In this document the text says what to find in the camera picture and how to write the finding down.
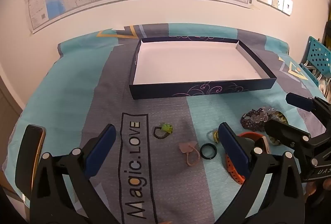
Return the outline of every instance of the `ring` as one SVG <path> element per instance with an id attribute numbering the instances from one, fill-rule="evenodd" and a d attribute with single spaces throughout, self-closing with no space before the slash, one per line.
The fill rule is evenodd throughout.
<path id="1" fill-rule="evenodd" d="M 214 150 L 214 155 L 213 155 L 212 157 L 206 157 L 206 156 L 202 153 L 202 149 L 203 149 L 205 146 L 210 146 L 210 147 Z M 213 158 L 215 158 L 216 155 L 217 155 L 217 148 L 216 148 L 215 145 L 213 145 L 213 144 L 211 144 L 211 143 L 206 143 L 206 144 L 204 144 L 204 145 L 201 146 L 201 148 L 200 148 L 200 155 L 201 155 L 201 157 L 204 158 L 204 159 L 213 159 Z"/>
<path id="2" fill-rule="evenodd" d="M 162 128 L 161 127 L 155 127 L 154 128 L 153 136 L 156 137 L 157 139 L 164 139 L 164 138 L 166 138 L 166 137 L 168 137 L 170 135 L 170 133 L 165 132 L 165 134 L 158 136 L 156 134 L 156 130 L 162 130 Z"/>

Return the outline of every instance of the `white wall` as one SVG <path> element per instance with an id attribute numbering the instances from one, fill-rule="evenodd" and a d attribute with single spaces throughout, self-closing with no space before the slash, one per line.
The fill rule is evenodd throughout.
<path id="1" fill-rule="evenodd" d="M 129 0 L 71 15 L 32 35 L 24 0 L 0 0 L 0 76 L 24 107 L 58 59 L 58 43 L 101 29 L 146 23 L 205 23 L 270 35 L 287 42 L 290 55 L 300 62 L 308 37 L 323 38 L 329 0 L 293 2 L 288 17 L 261 3 L 249 10 L 208 0 Z"/>

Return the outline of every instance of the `bed sheet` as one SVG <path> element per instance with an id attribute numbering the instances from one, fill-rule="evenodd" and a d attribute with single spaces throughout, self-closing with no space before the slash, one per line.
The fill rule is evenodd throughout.
<path id="1" fill-rule="evenodd" d="M 269 90 L 133 100 L 128 79 L 138 39 L 157 36 L 240 39 L 273 71 L 277 81 Z M 59 44 L 59 54 L 60 59 L 30 98 L 10 138 L 3 170 L 20 196 L 14 183 L 15 167 L 28 124 L 46 128 L 42 153 L 53 156 L 68 154 L 98 136 L 106 124 L 115 125 L 116 142 L 91 183 L 122 224 L 214 223 L 240 188 L 224 167 L 224 149 L 217 144 L 216 158 L 189 167 L 178 144 L 197 141 L 201 146 L 211 142 L 212 131 L 222 122 L 227 122 L 236 134 L 242 133 L 245 130 L 240 125 L 241 116 L 269 105 L 283 112 L 292 126 L 312 136 L 325 130 L 311 113 L 286 103 L 288 92 L 324 97 L 290 58 L 288 44 L 269 36 L 203 24 L 135 25 L 63 42 Z M 220 68 L 230 67 L 220 64 Z M 161 122 L 174 127 L 173 134 L 163 140 L 152 134 Z M 139 128 L 132 128 L 136 123 Z M 132 136 L 139 138 L 138 147 L 129 141 Z M 271 146 L 271 150 L 281 155 L 290 149 Z M 141 174 L 129 173 L 135 171 L 132 168 Z M 83 214 L 70 181 L 65 180 L 76 210 Z M 269 180 L 267 175 L 249 215 L 258 211 Z"/>

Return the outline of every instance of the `phone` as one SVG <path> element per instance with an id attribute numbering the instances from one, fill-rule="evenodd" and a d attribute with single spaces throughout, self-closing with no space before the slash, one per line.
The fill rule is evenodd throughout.
<path id="1" fill-rule="evenodd" d="M 39 157 L 44 143 L 46 130 L 43 127 L 28 125 L 19 148 L 16 162 L 16 187 L 30 199 Z"/>

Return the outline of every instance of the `blue gripper pad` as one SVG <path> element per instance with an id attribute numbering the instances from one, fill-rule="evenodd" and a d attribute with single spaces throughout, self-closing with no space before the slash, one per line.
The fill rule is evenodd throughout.
<path id="1" fill-rule="evenodd" d="M 84 174 L 88 179 L 98 173 L 115 140 L 116 129 L 113 125 L 108 124 L 101 133 L 99 141 L 86 157 Z"/>
<path id="2" fill-rule="evenodd" d="M 286 102 L 290 105 L 301 108 L 308 112 L 311 112 L 314 108 L 314 104 L 311 99 L 291 92 L 286 95 Z"/>
<path id="3" fill-rule="evenodd" d="M 239 145 L 235 138 L 236 134 L 232 131 L 226 122 L 223 122 L 218 127 L 218 139 L 224 147 L 227 155 L 240 175 L 249 177 L 249 157 Z"/>

